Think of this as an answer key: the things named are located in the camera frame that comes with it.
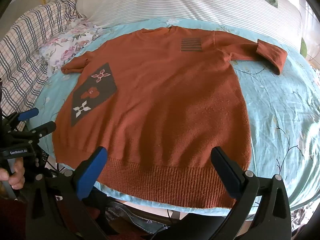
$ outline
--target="orange sweater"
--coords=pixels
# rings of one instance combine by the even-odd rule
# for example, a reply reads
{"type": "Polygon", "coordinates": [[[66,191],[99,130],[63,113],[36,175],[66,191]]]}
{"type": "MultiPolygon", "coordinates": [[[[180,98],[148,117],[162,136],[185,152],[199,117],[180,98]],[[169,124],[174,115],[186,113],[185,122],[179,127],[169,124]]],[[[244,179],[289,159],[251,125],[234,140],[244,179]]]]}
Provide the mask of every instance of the orange sweater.
{"type": "Polygon", "coordinates": [[[260,40],[176,26],[105,42],[62,68],[81,75],[56,119],[57,162],[75,168],[104,146],[99,182],[110,188],[176,206],[230,208],[210,152],[221,146],[247,169],[251,144],[229,61],[263,57],[279,75],[287,53],[260,40]]]}

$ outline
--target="striped pillow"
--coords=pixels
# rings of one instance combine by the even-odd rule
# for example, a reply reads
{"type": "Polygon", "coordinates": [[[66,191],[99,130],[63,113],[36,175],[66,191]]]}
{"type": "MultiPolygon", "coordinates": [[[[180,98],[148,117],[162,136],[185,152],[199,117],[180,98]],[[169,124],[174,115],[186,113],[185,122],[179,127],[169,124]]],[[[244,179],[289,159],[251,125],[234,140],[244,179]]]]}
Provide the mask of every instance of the striped pillow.
{"type": "Polygon", "coordinates": [[[301,46],[300,12],[287,0],[278,0],[278,8],[265,0],[78,0],[76,7],[98,27],[178,17],[244,28],[298,51],[301,46]]]}
{"type": "Polygon", "coordinates": [[[49,0],[23,14],[0,41],[1,108],[5,115],[32,108],[46,83],[47,69],[35,52],[78,18],[77,0],[49,0]]]}

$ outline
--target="plaid blanket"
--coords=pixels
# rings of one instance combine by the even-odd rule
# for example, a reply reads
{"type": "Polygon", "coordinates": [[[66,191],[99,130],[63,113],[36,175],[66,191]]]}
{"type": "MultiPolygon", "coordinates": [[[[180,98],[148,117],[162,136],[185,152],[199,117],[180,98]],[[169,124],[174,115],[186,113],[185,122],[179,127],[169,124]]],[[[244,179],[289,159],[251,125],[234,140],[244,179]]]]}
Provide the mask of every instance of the plaid blanket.
{"type": "Polygon", "coordinates": [[[77,0],[49,0],[23,14],[0,41],[1,108],[5,115],[34,106],[47,79],[38,48],[79,17],[77,0]]]}

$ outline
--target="white pillow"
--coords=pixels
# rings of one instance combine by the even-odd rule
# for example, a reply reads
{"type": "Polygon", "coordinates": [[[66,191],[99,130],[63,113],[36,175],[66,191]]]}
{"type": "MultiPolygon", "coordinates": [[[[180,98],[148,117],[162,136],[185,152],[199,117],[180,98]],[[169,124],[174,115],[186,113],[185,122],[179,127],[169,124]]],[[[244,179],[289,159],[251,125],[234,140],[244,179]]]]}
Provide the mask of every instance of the white pillow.
{"type": "Polygon", "coordinates": [[[76,8],[98,27],[158,17],[197,19],[264,34],[300,51],[302,20],[287,0],[78,0],[76,8]]]}

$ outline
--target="screw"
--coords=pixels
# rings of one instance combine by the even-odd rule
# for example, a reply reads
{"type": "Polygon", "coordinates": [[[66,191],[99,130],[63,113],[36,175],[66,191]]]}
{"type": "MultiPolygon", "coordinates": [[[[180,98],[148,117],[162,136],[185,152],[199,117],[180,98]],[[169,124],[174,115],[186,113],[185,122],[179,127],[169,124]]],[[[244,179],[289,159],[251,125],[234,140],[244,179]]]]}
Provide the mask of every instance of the screw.
{"type": "Polygon", "coordinates": [[[282,179],[281,175],[279,175],[279,174],[276,174],[275,178],[276,178],[276,180],[281,180],[282,179]]]}
{"type": "Polygon", "coordinates": [[[38,174],[37,176],[36,176],[36,180],[41,180],[43,178],[43,175],[42,174],[38,174]]]}
{"type": "Polygon", "coordinates": [[[65,171],[64,176],[70,177],[72,175],[72,173],[73,173],[72,170],[67,170],[67,171],[65,171]]]}
{"type": "Polygon", "coordinates": [[[252,171],[246,171],[244,174],[249,178],[253,177],[254,175],[252,171]]]}

